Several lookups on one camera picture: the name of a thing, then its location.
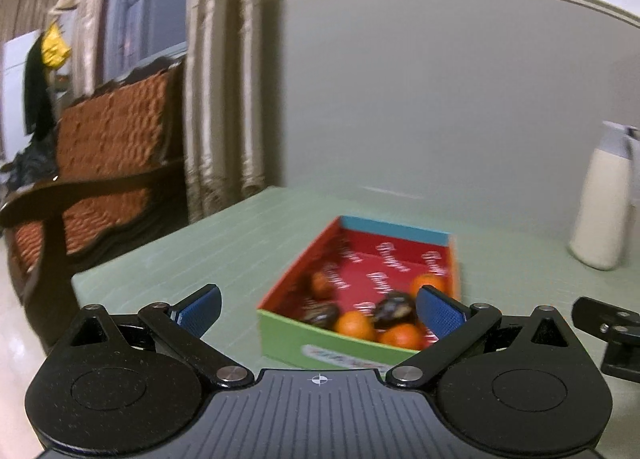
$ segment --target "yellow cloth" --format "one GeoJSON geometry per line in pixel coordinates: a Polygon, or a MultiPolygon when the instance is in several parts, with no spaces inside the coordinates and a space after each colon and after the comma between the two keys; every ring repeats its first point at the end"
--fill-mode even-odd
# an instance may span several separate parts
{"type": "Polygon", "coordinates": [[[60,34],[58,24],[52,22],[42,39],[42,61],[50,69],[60,69],[71,55],[69,47],[60,34]]]}

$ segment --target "gray wall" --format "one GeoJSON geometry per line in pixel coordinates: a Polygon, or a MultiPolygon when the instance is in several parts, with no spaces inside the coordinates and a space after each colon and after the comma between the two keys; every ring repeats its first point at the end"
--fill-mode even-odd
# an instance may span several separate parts
{"type": "Polygon", "coordinates": [[[640,123],[640,29],[577,4],[266,7],[277,184],[568,238],[600,122],[640,123]]]}

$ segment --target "white bottle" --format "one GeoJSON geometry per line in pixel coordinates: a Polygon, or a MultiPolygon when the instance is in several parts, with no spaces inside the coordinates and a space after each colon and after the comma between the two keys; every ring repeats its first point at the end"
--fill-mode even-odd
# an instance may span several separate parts
{"type": "Polygon", "coordinates": [[[569,249],[596,269],[613,269],[623,252],[630,208],[638,191],[640,141],[633,127],[604,121],[605,132],[591,156],[580,211],[569,249]]]}

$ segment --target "tiled floor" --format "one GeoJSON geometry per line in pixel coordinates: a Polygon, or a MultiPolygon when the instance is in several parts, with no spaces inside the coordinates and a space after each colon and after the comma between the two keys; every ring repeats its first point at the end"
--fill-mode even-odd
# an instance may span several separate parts
{"type": "Polygon", "coordinates": [[[24,413],[24,393],[43,360],[15,298],[0,240],[0,459],[33,459],[42,452],[24,413]]]}

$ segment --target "blue gripper pad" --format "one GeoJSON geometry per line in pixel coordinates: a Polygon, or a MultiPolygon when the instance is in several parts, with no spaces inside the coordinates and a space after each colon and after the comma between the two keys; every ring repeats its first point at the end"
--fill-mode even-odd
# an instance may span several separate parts
{"type": "Polygon", "coordinates": [[[221,310],[220,289],[217,285],[207,284],[172,306],[170,317],[193,336],[201,338],[220,317],[221,310]]]}
{"type": "Polygon", "coordinates": [[[415,310],[420,322],[430,328],[438,339],[455,331],[468,317],[466,306],[432,286],[422,286],[418,291],[415,310]]]}

